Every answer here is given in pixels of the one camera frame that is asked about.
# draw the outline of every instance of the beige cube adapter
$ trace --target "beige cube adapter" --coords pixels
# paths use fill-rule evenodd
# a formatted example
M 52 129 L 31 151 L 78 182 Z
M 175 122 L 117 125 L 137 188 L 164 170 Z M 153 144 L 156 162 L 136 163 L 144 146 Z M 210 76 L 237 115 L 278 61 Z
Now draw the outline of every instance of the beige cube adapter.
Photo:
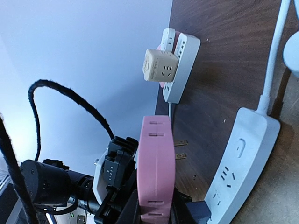
M 147 49 L 143 62 L 146 81 L 172 82 L 178 67 L 178 58 L 171 52 Z

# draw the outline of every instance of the black cable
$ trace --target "black cable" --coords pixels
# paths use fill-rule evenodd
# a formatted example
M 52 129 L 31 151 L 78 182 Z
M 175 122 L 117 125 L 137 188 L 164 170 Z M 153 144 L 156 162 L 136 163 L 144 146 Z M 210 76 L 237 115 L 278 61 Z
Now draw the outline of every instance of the black cable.
M 94 118 L 96 118 L 97 121 L 99 121 L 102 126 L 107 130 L 109 136 L 111 139 L 114 138 L 113 132 L 109 127 L 109 124 L 107 123 L 106 119 L 95 109 L 93 106 L 91 106 L 85 99 L 80 97 L 77 93 L 75 93 L 73 90 L 66 88 L 58 83 L 55 83 L 53 81 L 49 80 L 43 80 L 40 79 L 33 83 L 29 90 L 28 90 L 28 98 L 29 102 L 31 105 L 31 108 L 33 110 L 33 114 L 36 120 L 36 134 L 37 134 L 37 153 L 36 153 L 36 158 L 35 161 L 38 160 L 39 155 L 41 153 L 41 132 L 40 132 L 40 123 L 39 123 L 39 118 L 36 110 L 36 105 L 34 103 L 34 90 L 37 89 L 38 87 L 48 87 L 51 89 L 54 89 L 61 94 L 67 96 L 68 98 L 72 99 L 75 101 L 77 104 L 81 105 L 83 108 L 85 108 Z
M 49 213 L 49 214 L 54 215 L 54 216 L 60 216 L 60 215 L 65 215 L 65 214 L 73 212 L 74 210 L 76 210 L 78 205 L 79 205 L 79 200 L 77 198 L 75 198 L 74 204 L 72 204 L 70 207 L 67 207 L 66 209 L 63 209 L 63 210 L 60 210 L 60 211 L 43 210 L 43 209 L 38 208 L 38 207 L 36 207 L 36 210 L 40 211 L 40 212 L 44 212 L 44 213 Z
M 27 192 L 24 177 L 20 171 L 20 167 L 15 158 L 14 150 L 11 145 L 11 140 L 6 132 L 2 118 L 0 118 L 0 149 L 3 153 L 7 164 L 8 172 L 14 184 L 16 191 L 22 205 L 29 224 L 38 224 L 36 211 L 34 210 L 30 196 Z

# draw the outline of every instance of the wall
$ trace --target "wall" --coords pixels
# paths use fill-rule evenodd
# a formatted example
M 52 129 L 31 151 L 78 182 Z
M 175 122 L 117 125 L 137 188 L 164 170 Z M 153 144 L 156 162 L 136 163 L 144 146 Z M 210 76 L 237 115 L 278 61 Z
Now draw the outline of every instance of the wall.
M 171 0 L 2 1 L 0 112 L 19 162 L 35 157 L 27 90 L 40 78 L 71 87 L 103 114 L 116 135 L 139 138 L 143 116 L 154 114 L 158 90 L 143 79 L 144 53 L 159 44 L 171 5 Z M 92 175 L 93 162 L 109 142 L 105 130 L 54 90 L 37 89 L 35 100 L 40 161 L 59 159 Z

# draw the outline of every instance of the brown wooden surface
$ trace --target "brown wooden surface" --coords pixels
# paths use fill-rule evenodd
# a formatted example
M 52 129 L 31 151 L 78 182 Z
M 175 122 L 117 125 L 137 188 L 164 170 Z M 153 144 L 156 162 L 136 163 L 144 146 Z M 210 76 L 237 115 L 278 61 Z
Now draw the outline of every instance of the brown wooden surface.
M 174 0 L 170 27 L 201 39 L 187 87 L 174 113 L 174 138 L 188 140 L 176 186 L 203 200 L 240 107 L 256 109 L 263 89 L 279 0 Z M 278 53 L 272 101 L 281 131 L 271 157 L 233 223 L 299 223 L 299 82 L 283 73 L 282 49 L 298 29 L 293 2 Z M 279 103 L 283 98 L 282 110 Z M 167 114 L 161 90 L 156 114 Z

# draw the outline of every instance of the power switch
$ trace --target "power switch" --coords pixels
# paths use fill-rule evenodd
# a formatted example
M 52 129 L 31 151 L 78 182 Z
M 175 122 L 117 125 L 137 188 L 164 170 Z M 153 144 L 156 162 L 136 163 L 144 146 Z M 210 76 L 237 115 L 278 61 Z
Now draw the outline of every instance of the power switch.
M 238 154 L 238 158 L 240 158 L 243 154 L 244 148 L 245 148 L 245 140 L 244 139 L 239 139 L 237 141 L 237 154 Z

